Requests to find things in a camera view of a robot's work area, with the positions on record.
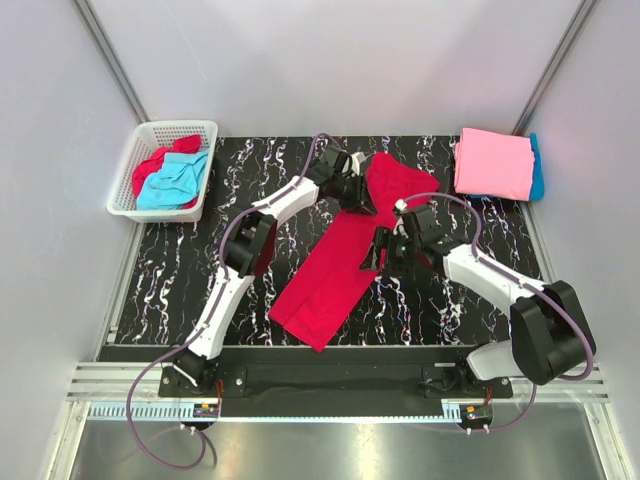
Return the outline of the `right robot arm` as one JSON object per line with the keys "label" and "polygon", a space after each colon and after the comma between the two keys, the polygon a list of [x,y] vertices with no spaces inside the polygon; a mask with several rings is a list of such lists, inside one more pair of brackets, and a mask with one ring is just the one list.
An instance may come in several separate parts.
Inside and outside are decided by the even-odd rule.
{"label": "right robot arm", "polygon": [[417,265],[474,291],[510,322],[509,340],[475,348],[454,371],[463,395],[480,394],[498,377],[520,376],[542,386],[568,378],[579,365],[592,368],[595,341],[570,284],[544,283],[504,266],[446,233],[425,206],[400,212],[392,228],[377,228],[360,268],[399,277]]}

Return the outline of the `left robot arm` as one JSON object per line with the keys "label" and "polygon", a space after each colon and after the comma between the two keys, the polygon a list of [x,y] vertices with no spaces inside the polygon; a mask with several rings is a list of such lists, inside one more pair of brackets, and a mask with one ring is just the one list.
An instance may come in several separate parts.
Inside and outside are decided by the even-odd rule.
{"label": "left robot arm", "polygon": [[219,248],[214,287],[185,345],[173,356],[181,384],[196,396],[215,386],[224,338],[240,301],[269,267],[278,228],[297,213],[326,198],[348,213],[377,212],[367,188],[362,152],[350,154],[330,145],[270,196],[239,211],[227,226]]}

